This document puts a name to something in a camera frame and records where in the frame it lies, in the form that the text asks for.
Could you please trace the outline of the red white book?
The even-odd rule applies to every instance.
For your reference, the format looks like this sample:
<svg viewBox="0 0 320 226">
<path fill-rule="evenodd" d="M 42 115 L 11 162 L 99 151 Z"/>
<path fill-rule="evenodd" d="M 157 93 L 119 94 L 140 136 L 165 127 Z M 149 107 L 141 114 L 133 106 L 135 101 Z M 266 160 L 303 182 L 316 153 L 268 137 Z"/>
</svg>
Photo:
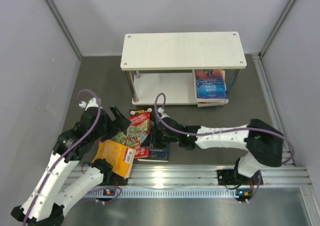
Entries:
<svg viewBox="0 0 320 226">
<path fill-rule="evenodd" d="M 197 106 L 198 107 L 210 107 L 210 106 L 215 106 L 216 104 L 214 102 L 198 102 Z"/>
</svg>

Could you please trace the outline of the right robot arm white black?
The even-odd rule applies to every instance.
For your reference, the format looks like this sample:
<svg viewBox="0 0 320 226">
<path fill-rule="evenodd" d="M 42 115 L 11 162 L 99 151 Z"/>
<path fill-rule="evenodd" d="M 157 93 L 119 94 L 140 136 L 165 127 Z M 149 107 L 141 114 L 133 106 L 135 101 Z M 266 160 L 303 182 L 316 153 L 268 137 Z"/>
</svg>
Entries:
<svg viewBox="0 0 320 226">
<path fill-rule="evenodd" d="M 283 164 L 284 135 L 260 119 L 233 128 L 183 126 L 165 114 L 163 108 L 155 110 L 155 128 L 159 133 L 156 142 L 177 143 L 193 150 L 196 147 L 239 149 L 246 152 L 234 167 L 233 178 L 245 184 L 263 167 L 280 167 Z"/>
</svg>

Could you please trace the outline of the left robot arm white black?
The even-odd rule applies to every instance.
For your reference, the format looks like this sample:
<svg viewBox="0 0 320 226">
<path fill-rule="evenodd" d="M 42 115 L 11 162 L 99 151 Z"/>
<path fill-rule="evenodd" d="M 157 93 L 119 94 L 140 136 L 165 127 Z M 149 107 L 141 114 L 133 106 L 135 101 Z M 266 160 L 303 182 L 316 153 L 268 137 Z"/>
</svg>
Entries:
<svg viewBox="0 0 320 226">
<path fill-rule="evenodd" d="M 62 189 L 69 174 L 95 143 L 112 139 L 131 124 L 116 106 L 110 107 L 115 116 L 110 119 L 96 98 L 82 101 L 80 107 L 84 109 L 80 120 L 58 136 L 34 191 L 22 205 L 12 209 L 11 215 L 17 221 L 27 225 L 61 225 L 69 210 L 92 188 L 112 181 L 114 166 L 98 158 L 77 181 Z"/>
</svg>

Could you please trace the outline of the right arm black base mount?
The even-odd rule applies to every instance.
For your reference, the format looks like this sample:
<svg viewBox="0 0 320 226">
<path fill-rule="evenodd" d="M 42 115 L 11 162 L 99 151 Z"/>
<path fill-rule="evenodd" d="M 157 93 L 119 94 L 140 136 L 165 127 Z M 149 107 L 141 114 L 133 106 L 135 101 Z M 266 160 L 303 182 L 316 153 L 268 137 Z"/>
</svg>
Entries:
<svg viewBox="0 0 320 226">
<path fill-rule="evenodd" d="M 219 185 L 250 185 L 251 180 L 253 181 L 254 185 L 257 185 L 259 181 L 258 171 L 252 177 L 240 175 L 236 172 L 235 169 L 220 169 L 217 170 L 216 173 Z"/>
</svg>

